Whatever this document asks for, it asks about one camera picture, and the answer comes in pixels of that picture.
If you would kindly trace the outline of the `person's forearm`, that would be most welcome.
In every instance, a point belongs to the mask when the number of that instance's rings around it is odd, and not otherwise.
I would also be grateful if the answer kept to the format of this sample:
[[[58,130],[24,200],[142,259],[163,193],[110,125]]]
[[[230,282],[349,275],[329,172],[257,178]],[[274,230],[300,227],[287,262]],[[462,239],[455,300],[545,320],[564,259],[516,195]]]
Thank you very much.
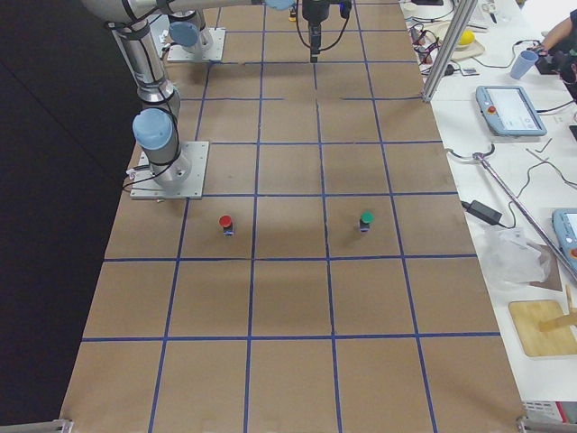
[[[576,10],[573,9],[569,16],[553,27],[541,42],[543,51],[551,50],[556,44],[569,38],[576,31]]]

